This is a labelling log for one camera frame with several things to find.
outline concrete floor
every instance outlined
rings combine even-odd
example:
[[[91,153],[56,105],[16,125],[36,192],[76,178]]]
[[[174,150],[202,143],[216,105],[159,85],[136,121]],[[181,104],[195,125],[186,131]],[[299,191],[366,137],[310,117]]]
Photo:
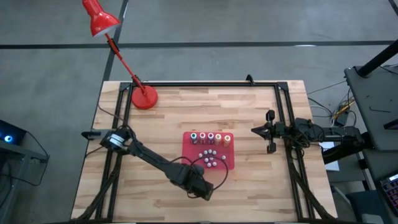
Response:
[[[122,0],[100,3],[119,15]],[[395,40],[397,20],[388,0],[130,0],[119,42]],[[105,43],[91,37],[81,1],[3,0],[0,21],[0,45]],[[242,80],[250,73],[257,80],[304,80],[310,92],[343,81],[346,67],[366,63],[385,47],[121,53],[142,80]],[[42,185],[21,190],[13,223],[69,219],[87,145],[80,133],[91,126],[108,54],[108,49],[0,50],[0,119],[32,132],[51,155]],[[129,80],[117,60],[109,79]],[[347,91],[341,84],[312,98],[333,109]],[[361,121],[358,126],[364,128]]]

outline white paper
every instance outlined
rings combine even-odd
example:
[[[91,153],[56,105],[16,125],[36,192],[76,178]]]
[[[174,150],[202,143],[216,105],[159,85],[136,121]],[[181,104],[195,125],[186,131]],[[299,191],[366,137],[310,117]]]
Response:
[[[335,146],[335,143],[334,142],[320,142],[319,145],[321,145],[323,147],[323,149],[325,151],[327,151],[328,149],[333,148]],[[338,161],[326,164],[325,168],[328,171],[340,171],[340,168],[338,167]]]

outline red tray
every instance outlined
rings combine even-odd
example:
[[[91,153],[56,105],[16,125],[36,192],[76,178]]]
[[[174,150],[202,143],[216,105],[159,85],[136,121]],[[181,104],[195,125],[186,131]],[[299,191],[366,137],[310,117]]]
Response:
[[[192,144],[191,140],[191,133],[196,133],[198,136],[198,142],[196,144]],[[219,145],[215,144],[208,144],[206,141],[206,144],[200,144],[199,141],[199,134],[201,132],[185,132],[182,138],[182,156],[189,158],[191,161],[194,161],[195,159],[199,158],[199,153],[202,153],[205,150],[215,150],[217,154],[215,156],[210,156],[210,155],[204,155],[203,154],[203,159],[206,157],[218,157],[221,159],[222,156],[226,156],[226,159],[224,160],[226,165],[228,166],[229,170],[234,169],[235,167],[235,158],[234,158],[234,135],[232,133],[219,133],[219,132],[213,132],[213,134],[216,136],[216,134],[221,135],[221,139],[224,139],[226,135],[229,135],[231,137],[231,142],[229,143],[229,146],[224,147],[223,142],[221,142]],[[214,159],[212,162],[217,162],[217,166],[213,167],[211,166],[210,168],[207,167],[206,162],[200,159],[197,161],[195,164],[203,166],[205,169],[225,169],[225,165],[223,162],[219,161],[218,159]],[[183,159],[182,162],[184,164],[190,164],[189,161],[186,159]]]

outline wooden table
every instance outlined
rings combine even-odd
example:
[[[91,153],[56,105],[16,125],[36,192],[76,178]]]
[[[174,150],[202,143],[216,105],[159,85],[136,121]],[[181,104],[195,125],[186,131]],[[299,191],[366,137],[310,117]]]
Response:
[[[312,118],[303,81],[288,81],[295,117]],[[99,105],[114,112],[119,82],[104,82]],[[275,110],[271,87],[157,87],[159,100],[150,110],[132,105],[129,125],[145,146],[173,159],[181,156],[185,131],[225,131],[234,134],[235,169],[210,201],[189,199],[165,175],[144,161],[124,156],[116,197],[114,222],[273,222],[296,221],[285,149],[275,140],[277,152],[266,154],[267,141],[250,132],[263,125],[265,113]],[[113,117],[97,110],[93,128],[109,129]],[[99,146],[89,143],[88,152]],[[72,218],[78,217],[100,189],[106,150],[86,158]],[[336,217],[319,147],[305,150],[305,167],[312,192]],[[225,172],[205,173],[218,185]],[[307,214],[303,194],[300,194]]]

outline blue light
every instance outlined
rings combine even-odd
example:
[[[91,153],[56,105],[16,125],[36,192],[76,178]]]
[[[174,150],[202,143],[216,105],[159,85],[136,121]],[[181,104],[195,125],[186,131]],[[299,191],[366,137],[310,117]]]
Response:
[[[11,142],[12,141],[12,137],[11,136],[6,136],[4,137],[5,142]]]

